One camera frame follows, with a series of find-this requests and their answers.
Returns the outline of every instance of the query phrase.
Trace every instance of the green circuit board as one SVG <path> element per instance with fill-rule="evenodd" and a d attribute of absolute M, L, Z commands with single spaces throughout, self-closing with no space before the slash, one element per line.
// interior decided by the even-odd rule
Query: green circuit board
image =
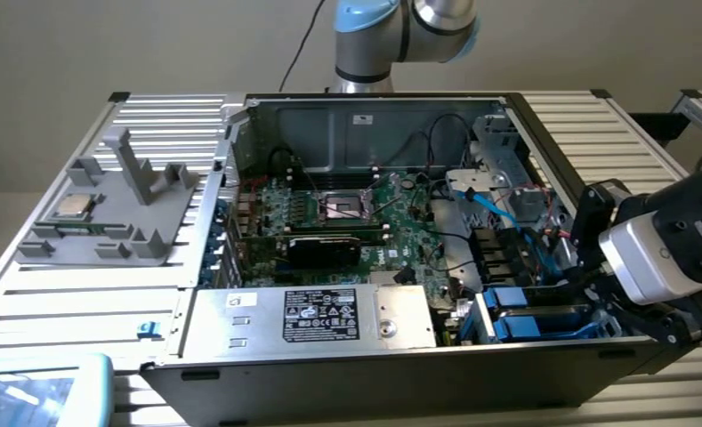
<path fill-rule="evenodd" d="M 392 275 L 408 266 L 415 272 L 416 283 L 424 286 L 430 304 L 451 305 L 450 299 L 440 296 L 443 286 L 448 284 L 448 274 L 434 270 L 426 263 L 440 240 L 422 228 L 431 228 L 434 224 L 416 222 L 408 213 L 414 196 L 414 206 L 423 209 L 424 191 L 403 189 L 403 179 L 406 173 L 396 172 L 371 189 L 370 209 L 371 212 L 379 209 L 379 212 L 368 219 L 334 219 L 331 228 L 324 229 L 328 222 L 320 218 L 315 191 L 291 190 L 286 182 L 271 180 L 262 188 L 243 193 L 239 210 L 248 218 L 247 222 L 240 220 L 244 287 L 394 283 Z M 352 190 L 338 193 L 351 194 Z M 371 226 L 374 230 L 359 230 L 363 226 Z M 310 233 L 302 234 L 300 230 L 310 230 Z M 332 270 L 291 269 L 286 259 L 290 239 L 315 236 L 360 238 L 364 244 L 358 265 Z M 446 264 L 436 256 L 431 263 L 436 269 L 444 268 Z"/>

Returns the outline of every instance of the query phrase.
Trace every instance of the white sticker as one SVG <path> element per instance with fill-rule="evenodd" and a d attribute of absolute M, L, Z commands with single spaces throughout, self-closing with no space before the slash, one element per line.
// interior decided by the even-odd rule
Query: white sticker
<path fill-rule="evenodd" d="M 371 125 L 374 123 L 372 115 L 352 115 L 352 123 L 355 125 Z"/>
<path fill-rule="evenodd" d="M 256 302 L 258 294 L 255 292 L 227 295 L 227 307 L 254 307 Z"/>

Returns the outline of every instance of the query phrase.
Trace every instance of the gray wall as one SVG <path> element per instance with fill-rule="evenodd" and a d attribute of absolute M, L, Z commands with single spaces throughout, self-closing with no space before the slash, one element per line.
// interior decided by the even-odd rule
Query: gray wall
<path fill-rule="evenodd" d="M 0 190 L 43 190 L 107 94 L 274 91 L 318 0 L 0 0 Z M 482 0 L 459 63 L 399 90 L 604 87 L 628 109 L 702 88 L 702 0 Z M 328 1 L 287 83 L 331 81 Z"/>

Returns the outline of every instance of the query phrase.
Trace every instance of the power supply label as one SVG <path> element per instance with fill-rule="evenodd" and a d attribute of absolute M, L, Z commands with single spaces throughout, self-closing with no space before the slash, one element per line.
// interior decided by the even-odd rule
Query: power supply label
<path fill-rule="evenodd" d="M 286 291 L 282 337 L 287 342 L 358 340 L 355 289 Z"/>

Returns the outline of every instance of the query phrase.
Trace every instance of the monitor screen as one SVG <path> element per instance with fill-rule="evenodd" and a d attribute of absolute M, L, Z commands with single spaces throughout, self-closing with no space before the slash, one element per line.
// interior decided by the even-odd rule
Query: monitor screen
<path fill-rule="evenodd" d="M 57 425 L 77 369 L 0 374 L 0 427 Z"/>

